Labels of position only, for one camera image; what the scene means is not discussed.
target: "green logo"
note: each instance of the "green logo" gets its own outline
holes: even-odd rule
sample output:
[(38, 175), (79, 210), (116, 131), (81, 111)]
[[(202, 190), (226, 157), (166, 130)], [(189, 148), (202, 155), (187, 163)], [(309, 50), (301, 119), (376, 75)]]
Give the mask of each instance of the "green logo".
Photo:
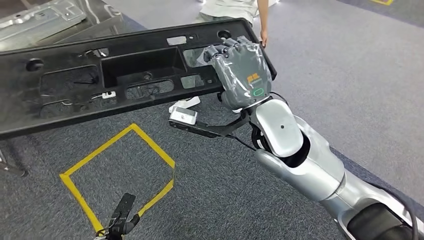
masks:
[(264, 94), (264, 89), (263, 88), (257, 88), (256, 90), (254, 89), (253, 91), (253, 96), (258, 97), (258, 96), (262, 96)]

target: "robotic arm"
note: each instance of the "robotic arm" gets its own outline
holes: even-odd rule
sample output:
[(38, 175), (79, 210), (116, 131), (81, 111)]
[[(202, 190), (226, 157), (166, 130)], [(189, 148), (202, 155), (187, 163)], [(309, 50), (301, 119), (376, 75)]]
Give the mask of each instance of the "robotic arm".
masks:
[(318, 132), (293, 115), (286, 102), (270, 96), (271, 74), (259, 44), (229, 38), (223, 45), (207, 47), (204, 58), (223, 84), (223, 104), (241, 108), (241, 117), (227, 126), (209, 126), (196, 121), (197, 112), (175, 107), (172, 127), (214, 138), (229, 137), (249, 122), (257, 161), (319, 202), (345, 238), (424, 240), (424, 224), (408, 204), (346, 170)]

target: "yellow tape square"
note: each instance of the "yellow tape square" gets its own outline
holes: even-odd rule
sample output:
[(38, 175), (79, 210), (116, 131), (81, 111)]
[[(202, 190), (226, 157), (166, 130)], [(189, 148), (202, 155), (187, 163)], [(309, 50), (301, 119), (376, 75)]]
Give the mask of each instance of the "yellow tape square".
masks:
[(383, 4), (383, 5), (389, 6), (390, 4), (393, 3), (394, 0), (386, 0), (386, 1), (384, 1), (384, 0), (371, 0), (371, 1), (374, 2), (374, 3), (378, 3), (378, 4)]
[(159, 147), (139, 126), (137, 126), (135, 123), (131, 124), (124, 130), (122, 130), (120, 133), (112, 137), (109, 141), (107, 141), (105, 144), (101, 145), (99, 148), (94, 150), (92, 153), (90, 153), (88, 156), (86, 156), (81, 161), (77, 162), (74, 166), (69, 168), (64, 173), (60, 174), (60, 178), (62, 179), (62, 182), (65, 184), (65, 186), (69, 189), (71, 194), (75, 197), (75, 199), (78, 201), (79, 205), (81, 205), (82, 210), (87, 215), (88, 219), (90, 220), (91, 224), (94, 227), (94, 230), (97, 232), (99, 230), (104, 229), (102, 224), (100, 223), (99, 219), (94, 214), (93, 210), (89, 207), (87, 202), (84, 200), (84, 197), (81, 195), (80, 191), (77, 189), (75, 184), (72, 182), (70, 176), (75, 171), (80, 169), (82, 166), (84, 166), (86, 163), (88, 163), (90, 160), (92, 160), (94, 157), (96, 157), (98, 154), (103, 152), (105, 149), (110, 147), (113, 143), (118, 141), (120, 138), (122, 138), (124, 135), (129, 133), (130, 131), (136, 132), (171, 168), (172, 168), (172, 178), (166, 184), (166, 186), (156, 195), (154, 196), (148, 203), (146, 203), (139, 211), (138, 215), (141, 217), (149, 208), (151, 208), (156, 202), (158, 202), (161, 198), (163, 198), (174, 186), (174, 171), (175, 171), (175, 162), (174, 160)]

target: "orange logo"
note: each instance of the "orange logo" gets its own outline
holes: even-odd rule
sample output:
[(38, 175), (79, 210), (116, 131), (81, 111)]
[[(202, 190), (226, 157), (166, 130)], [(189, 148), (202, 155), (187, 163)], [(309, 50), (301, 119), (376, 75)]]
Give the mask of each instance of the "orange logo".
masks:
[(252, 75), (250, 75), (250, 76), (247, 77), (247, 81), (249, 83), (251, 83), (251, 82), (253, 82), (254, 80), (256, 80), (258, 78), (259, 78), (259, 75), (257, 73), (253, 73)]

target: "person's hand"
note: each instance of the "person's hand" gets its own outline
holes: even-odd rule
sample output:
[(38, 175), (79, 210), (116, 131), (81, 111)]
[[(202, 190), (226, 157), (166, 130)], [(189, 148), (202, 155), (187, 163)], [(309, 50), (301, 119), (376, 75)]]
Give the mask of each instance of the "person's hand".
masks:
[(260, 38), (262, 39), (262, 47), (265, 48), (268, 42), (268, 31), (266, 29), (260, 31)]

